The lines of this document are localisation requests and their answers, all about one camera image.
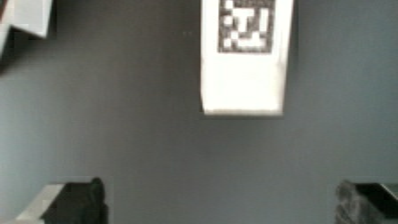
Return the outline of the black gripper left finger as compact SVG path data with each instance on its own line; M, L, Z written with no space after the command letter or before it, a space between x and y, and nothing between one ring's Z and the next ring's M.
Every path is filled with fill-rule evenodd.
M48 184L16 216L14 224L108 224L101 179Z

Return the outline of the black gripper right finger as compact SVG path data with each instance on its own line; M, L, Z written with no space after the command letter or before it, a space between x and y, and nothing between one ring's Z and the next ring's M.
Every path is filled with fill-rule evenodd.
M398 183L343 180L336 198L334 224L398 224Z

